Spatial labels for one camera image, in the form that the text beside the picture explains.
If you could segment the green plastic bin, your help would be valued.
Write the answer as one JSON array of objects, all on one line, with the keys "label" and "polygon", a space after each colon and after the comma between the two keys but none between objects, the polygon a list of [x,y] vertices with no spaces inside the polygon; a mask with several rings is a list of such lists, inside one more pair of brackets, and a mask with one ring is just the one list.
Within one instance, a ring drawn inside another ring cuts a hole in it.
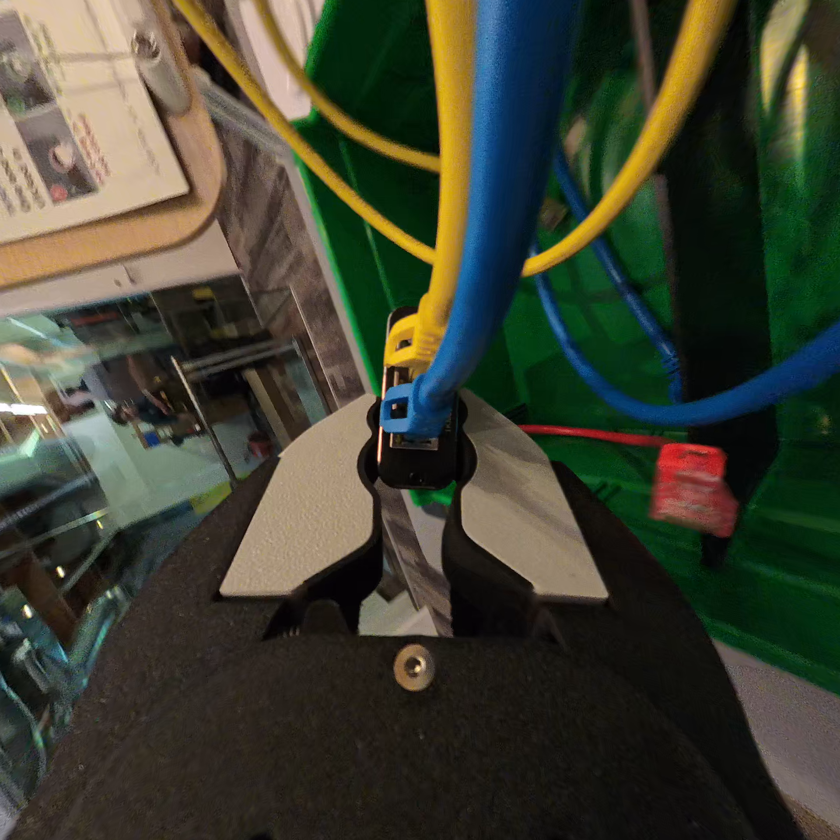
[{"label": "green plastic bin", "polygon": [[[628,2],[587,2],[561,136],[589,207],[644,122]],[[838,2],[739,2],[725,44],[661,172],[670,229],[646,184],[613,226],[618,261],[677,345],[683,397],[741,384],[838,322]],[[351,116],[437,152],[424,2],[325,2],[306,69]],[[304,137],[415,238],[434,239],[437,177],[340,139]],[[385,321],[430,269],[301,173],[364,366],[380,390]],[[550,272],[574,341],[610,383],[668,401],[658,354],[588,248]],[[468,388],[520,423],[661,434],[604,404],[564,358],[525,280]],[[540,439],[666,567],[722,642],[838,693],[838,374],[762,413],[677,438],[723,448],[740,504],[730,540],[648,516],[655,454]]]}]

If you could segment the instruction sheet on board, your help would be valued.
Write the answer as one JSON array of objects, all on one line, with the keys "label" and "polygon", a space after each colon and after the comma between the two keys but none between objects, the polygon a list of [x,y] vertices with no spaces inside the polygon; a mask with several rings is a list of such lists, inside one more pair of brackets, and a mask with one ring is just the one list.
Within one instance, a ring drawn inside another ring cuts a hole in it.
[{"label": "instruction sheet on board", "polygon": [[157,104],[189,192],[98,222],[2,245],[2,290],[184,245],[212,223],[225,168],[216,133],[167,2],[151,2],[190,96],[183,113]]}]

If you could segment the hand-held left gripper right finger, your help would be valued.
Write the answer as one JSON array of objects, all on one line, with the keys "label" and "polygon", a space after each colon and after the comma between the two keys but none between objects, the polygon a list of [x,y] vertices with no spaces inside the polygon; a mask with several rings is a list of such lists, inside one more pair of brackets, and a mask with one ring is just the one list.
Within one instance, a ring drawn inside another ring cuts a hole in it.
[{"label": "hand-held left gripper right finger", "polygon": [[543,601],[604,603],[606,584],[549,458],[518,425],[469,390],[460,393],[465,477],[460,529]]}]

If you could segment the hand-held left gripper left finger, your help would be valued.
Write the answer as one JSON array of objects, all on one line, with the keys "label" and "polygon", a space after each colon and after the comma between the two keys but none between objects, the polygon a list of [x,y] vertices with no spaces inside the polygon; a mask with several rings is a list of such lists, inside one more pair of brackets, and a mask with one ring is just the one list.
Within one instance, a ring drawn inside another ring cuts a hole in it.
[{"label": "hand-held left gripper left finger", "polygon": [[279,456],[219,587],[224,598],[301,592],[371,547],[381,532],[363,455],[373,441],[364,394],[311,426]]}]

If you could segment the black ethernet port box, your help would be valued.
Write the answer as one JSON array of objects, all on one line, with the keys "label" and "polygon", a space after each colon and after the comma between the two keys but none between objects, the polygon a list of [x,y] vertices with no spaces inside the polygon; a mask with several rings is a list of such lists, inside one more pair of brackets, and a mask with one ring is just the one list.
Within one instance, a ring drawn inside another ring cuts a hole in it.
[{"label": "black ethernet port box", "polygon": [[456,478],[459,457],[461,410],[454,398],[452,411],[441,434],[432,439],[408,438],[379,430],[379,477],[395,489],[443,490]]}]

